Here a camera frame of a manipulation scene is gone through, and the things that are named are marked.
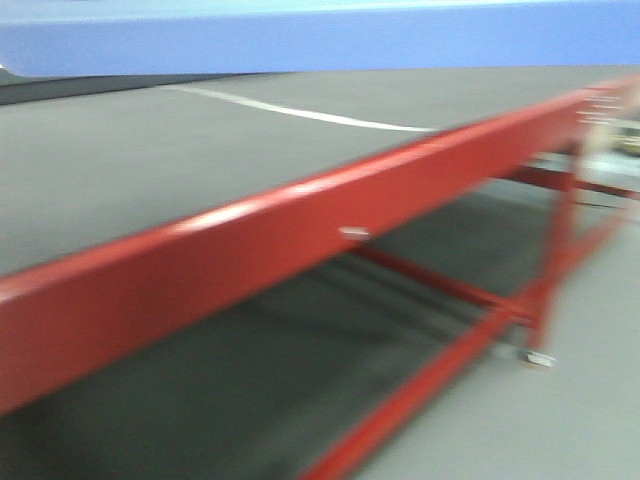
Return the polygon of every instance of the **red metal bar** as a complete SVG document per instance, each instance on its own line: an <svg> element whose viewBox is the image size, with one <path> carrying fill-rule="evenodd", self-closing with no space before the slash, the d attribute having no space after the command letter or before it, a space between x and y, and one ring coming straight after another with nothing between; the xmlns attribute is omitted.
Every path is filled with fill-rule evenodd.
<svg viewBox="0 0 640 480"><path fill-rule="evenodd" d="M551 221L547 248L542 260L542 272L540 277L543 282L542 290L536 301L536 312L529 325L529 337L527 345L532 350L540 348L547 330L547 322L556 286L560 281L560 261L565 253L572 237L574 215L576 209L578 181L578 165L580 153L576 148L572 152L569 162L569 170L560 172L561 181L558 185L558 198L555 205L555 213Z"/></svg>
<svg viewBox="0 0 640 480"><path fill-rule="evenodd" d="M526 305L521 305L509 298L495 295L491 292L487 292L486 290L482 290L468 283L447 277L446 275L426 269L422 266L413 264L375 248L362 245L352 250L352 253L417 280L420 283L429 285L430 287L445 292L453 297L459 298L467 303L471 303L472 305L484 308L499 307L503 310L509 311L514 317L519 317L520 319L528 319L532 315L531 310Z"/></svg>
<svg viewBox="0 0 640 480"><path fill-rule="evenodd" d="M512 301L520 303L527 298L529 292L525 288ZM300 480L337 480L353 471L385 438L406 422L512 322L513 317L506 310L495 310L485 315L369 413L358 426L303 473Z"/></svg>
<svg viewBox="0 0 640 480"><path fill-rule="evenodd" d="M611 235L626 221L627 215L638 209L633 201L640 202L640 192L630 192L627 195L630 203L625 208L619 208L617 212L608 216L599 226L594 227L590 232L581 238L574 240L559 260L559 275L565 275L583 262L591 253L606 242Z"/></svg>
<svg viewBox="0 0 640 480"><path fill-rule="evenodd" d="M0 280L0 414L580 136L589 91Z"/></svg>
<svg viewBox="0 0 640 480"><path fill-rule="evenodd" d="M502 177L503 180L511 180L536 187L544 187L552 190L561 190L564 181L564 172L546 170L544 168L532 167L524 165L518 170ZM583 180L576 181L576 188L580 190L590 190L592 192L605 193L616 197L626 197L631 190L618 188L610 185L602 185L599 183L586 182Z"/></svg>

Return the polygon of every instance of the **red diagonal brace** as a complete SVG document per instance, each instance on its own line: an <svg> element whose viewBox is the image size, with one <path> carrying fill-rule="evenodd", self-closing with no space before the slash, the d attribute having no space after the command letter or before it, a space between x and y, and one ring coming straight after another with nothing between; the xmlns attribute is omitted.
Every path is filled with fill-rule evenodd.
<svg viewBox="0 0 640 480"><path fill-rule="evenodd" d="M354 254L366 258L390 270L394 270L420 283L424 283L443 291L453 297L464 300L472 305L484 308L499 308L510 312L514 317L522 320L529 319L532 312L526 305L514 300L495 295L486 290L474 287L465 282L455 280L440 273L415 265L388 253L369 246L360 246L353 250Z"/></svg>

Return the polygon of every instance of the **blue padding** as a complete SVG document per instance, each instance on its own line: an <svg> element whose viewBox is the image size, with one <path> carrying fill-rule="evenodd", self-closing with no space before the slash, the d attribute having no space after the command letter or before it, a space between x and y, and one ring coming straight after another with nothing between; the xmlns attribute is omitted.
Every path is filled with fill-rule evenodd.
<svg viewBox="0 0 640 480"><path fill-rule="evenodd" d="M640 64L639 0L0 0L27 76Z"/></svg>

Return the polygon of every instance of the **gray floor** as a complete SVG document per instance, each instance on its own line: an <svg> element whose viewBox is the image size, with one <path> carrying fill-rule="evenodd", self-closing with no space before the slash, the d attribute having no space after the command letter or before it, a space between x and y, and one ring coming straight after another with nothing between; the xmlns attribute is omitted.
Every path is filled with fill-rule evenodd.
<svg viewBox="0 0 640 480"><path fill-rule="evenodd" d="M614 70L634 69L565 77L516 69L515 80L481 69L457 83L452 72L432 72L432 86L451 89L425 89L430 97L412 94L426 77L410 72L322 74L315 87L304 75L223 79L215 89L370 121L450 126ZM416 108L417 97L435 106ZM0 233L0 273L412 136L214 108L157 89L65 100L64 113L52 108L61 102L3 107L0 214L12 228ZM494 182L376 243L509 293L535 269L549 201L540 189ZM582 217L601 214L585 208ZM637 478L638 240L640 226L628 226L566 287L551 337L555 370L521 369L513 349L497 345L357 478ZM339 257L1 418L0 479L292 478L478 313Z"/></svg>
<svg viewBox="0 0 640 480"><path fill-rule="evenodd" d="M357 480L640 478L640 225L561 290L551 371L487 355Z"/></svg>
<svg viewBox="0 0 640 480"><path fill-rule="evenodd" d="M359 120L452 127L637 66L229 77L198 88ZM0 107L0 275L407 142L158 88Z"/></svg>

